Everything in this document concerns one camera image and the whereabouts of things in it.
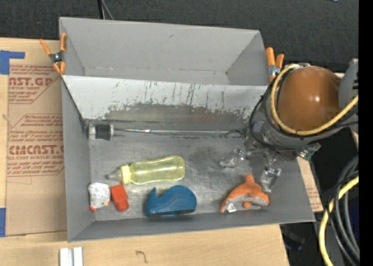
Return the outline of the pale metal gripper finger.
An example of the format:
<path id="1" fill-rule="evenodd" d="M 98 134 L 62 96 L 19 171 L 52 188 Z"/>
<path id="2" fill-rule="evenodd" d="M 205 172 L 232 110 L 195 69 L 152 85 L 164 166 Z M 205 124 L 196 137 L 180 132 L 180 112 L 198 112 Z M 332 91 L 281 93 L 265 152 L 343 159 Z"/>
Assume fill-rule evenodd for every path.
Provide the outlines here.
<path id="1" fill-rule="evenodd" d="M 274 183 L 277 181 L 280 175 L 281 168 L 265 167 L 260 177 L 262 191 L 265 193 L 270 193 Z"/>
<path id="2" fill-rule="evenodd" d="M 240 146 L 235 146 L 229 154 L 219 160 L 219 167 L 225 168 L 235 168 L 242 163 L 247 156 L 247 152 L 243 150 Z"/>

